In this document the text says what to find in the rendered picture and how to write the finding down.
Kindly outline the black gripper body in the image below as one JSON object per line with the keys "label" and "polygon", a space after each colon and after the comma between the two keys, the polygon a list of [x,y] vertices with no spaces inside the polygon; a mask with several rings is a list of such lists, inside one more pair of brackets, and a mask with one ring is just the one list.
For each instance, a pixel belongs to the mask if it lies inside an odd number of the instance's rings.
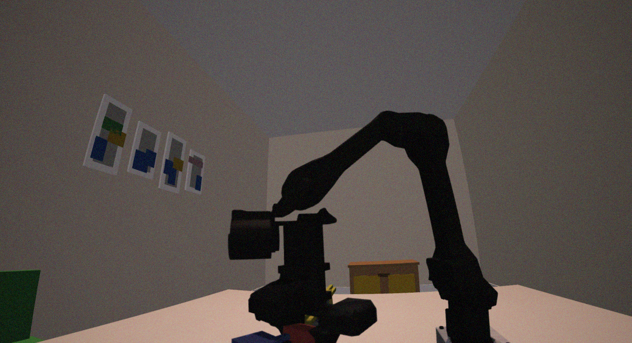
{"label": "black gripper body", "polygon": [[377,321],[377,308],[372,300],[346,298],[336,304],[327,304],[331,300],[331,291],[326,291],[325,271],[330,263],[324,262],[324,256],[317,258],[284,258],[284,265],[278,265],[278,273],[287,279],[297,280],[299,275],[310,276],[315,297],[315,308],[303,314],[319,318],[318,326],[343,336],[360,336]]}

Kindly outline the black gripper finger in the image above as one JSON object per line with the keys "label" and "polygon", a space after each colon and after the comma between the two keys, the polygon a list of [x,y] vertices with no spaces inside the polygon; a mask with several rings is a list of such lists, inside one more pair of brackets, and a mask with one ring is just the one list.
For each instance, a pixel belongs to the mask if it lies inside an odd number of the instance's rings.
{"label": "black gripper finger", "polygon": [[315,339],[315,343],[336,343],[339,334],[332,333],[329,329],[322,329],[319,326],[309,330],[309,333]]}
{"label": "black gripper finger", "polygon": [[305,314],[302,314],[298,318],[290,317],[285,324],[277,327],[278,331],[280,332],[280,334],[283,334],[283,326],[299,323],[305,324],[305,316]]}

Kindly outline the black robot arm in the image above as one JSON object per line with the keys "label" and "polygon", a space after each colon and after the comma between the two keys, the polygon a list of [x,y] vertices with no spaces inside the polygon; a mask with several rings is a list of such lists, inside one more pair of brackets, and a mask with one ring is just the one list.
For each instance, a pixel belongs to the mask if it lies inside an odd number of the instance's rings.
{"label": "black robot arm", "polygon": [[[318,213],[299,213],[295,221],[275,221],[275,217],[319,204],[342,173],[381,141],[404,148],[419,169],[435,238],[434,255],[426,264],[441,300],[448,300],[447,335],[452,343],[494,343],[488,310],[497,304],[498,293],[465,244],[445,164],[447,127],[435,115],[380,112],[329,154],[291,171],[281,188],[282,199],[273,204],[271,212],[233,210],[228,234],[230,260],[271,259],[272,252],[279,250],[278,226],[283,226],[284,258],[324,256],[323,225],[337,222],[325,207]],[[279,280],[251,293],[250,298],[256,320],[273,327],[315,309],[308,273],[297,280],[280,273]]]}

